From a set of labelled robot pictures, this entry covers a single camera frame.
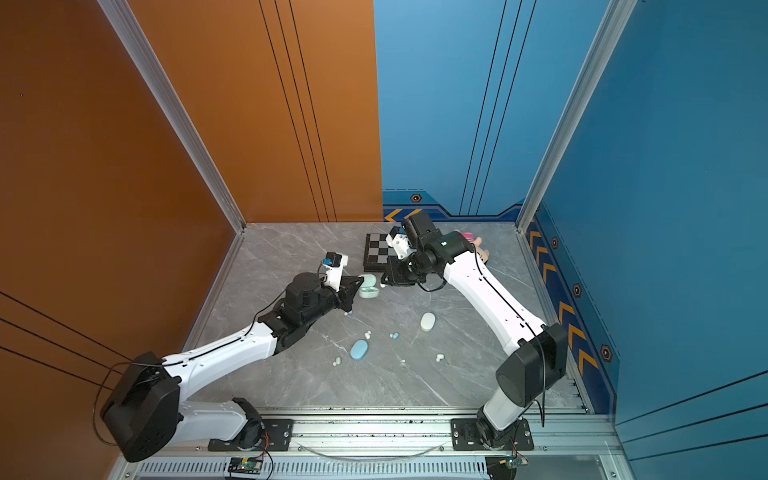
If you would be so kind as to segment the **light blue earbud case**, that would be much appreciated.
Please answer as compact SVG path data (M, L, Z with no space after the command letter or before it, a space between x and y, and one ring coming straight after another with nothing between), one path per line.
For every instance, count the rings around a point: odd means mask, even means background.
M369 343L365 339L357 340L349 350L350 357L359 361L365 357L369 349Z

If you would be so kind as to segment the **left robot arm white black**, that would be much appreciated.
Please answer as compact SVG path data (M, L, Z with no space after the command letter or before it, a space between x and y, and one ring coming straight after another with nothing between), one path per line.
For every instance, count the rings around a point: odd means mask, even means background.
M198 440L234 451L265 448L262 416L248 400L198 402L193 395L287 350L327 313L350 312L364 282L361 276L300 273L242 330L183 353L159 358L147 352L124 363L100 411L114 444L129 462Z

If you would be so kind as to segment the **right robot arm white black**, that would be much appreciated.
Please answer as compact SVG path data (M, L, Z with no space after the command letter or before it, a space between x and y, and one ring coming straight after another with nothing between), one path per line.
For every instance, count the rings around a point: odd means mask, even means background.
M498 281L479 248L458 232L443 233L419 212L393 227L386 243L382 283L422 288L427 276L458 290L496 335L506 360L497 368L497 390L479 409L476 429L481 444L510 449L524 432L523 415L534 403L545 405L547 391L566 373L568 341L560 325L549 325L526 309Z

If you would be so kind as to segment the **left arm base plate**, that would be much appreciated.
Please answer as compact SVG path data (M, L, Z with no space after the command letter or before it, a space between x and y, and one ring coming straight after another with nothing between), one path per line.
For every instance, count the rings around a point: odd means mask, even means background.
M285 452L289 449L294 420L248 420L232 440L211 439L211 452Z

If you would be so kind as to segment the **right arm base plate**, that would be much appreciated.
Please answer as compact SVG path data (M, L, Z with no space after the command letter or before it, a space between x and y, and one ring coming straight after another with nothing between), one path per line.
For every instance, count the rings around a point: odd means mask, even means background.
M525 418L519 418L502 431L495 430L482 419L450 420L452 446L455 451L509 450L533 451L533 434Z

